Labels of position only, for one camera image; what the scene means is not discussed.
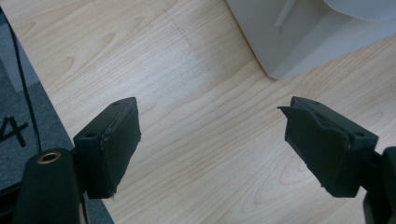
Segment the white plastic container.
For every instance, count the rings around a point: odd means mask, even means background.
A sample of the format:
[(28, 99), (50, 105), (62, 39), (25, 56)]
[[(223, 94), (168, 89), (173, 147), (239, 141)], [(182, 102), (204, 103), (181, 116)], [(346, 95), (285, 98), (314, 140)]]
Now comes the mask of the white plastic container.
[(396, 35), (396, 0), (226, 0), (265, 73), (293, 77)]

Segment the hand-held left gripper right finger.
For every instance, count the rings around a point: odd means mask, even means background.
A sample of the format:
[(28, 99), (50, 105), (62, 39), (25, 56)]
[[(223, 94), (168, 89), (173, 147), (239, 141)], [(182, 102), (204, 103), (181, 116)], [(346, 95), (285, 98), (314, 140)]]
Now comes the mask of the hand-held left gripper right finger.
[(374, 155), (378, 136), (326, 105), (294, 96), (280, 110), (287, 118), (285, 141), (333, 197), (352, 198), (362, 165)]

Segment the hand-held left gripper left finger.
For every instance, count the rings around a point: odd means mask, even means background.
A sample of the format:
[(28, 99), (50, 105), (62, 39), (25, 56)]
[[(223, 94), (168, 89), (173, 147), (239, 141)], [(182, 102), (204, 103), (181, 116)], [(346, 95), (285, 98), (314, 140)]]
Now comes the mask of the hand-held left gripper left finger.
[(136, 98), (108, 105), (73, 140), (89, 198), (112, 197), (141, 140)]

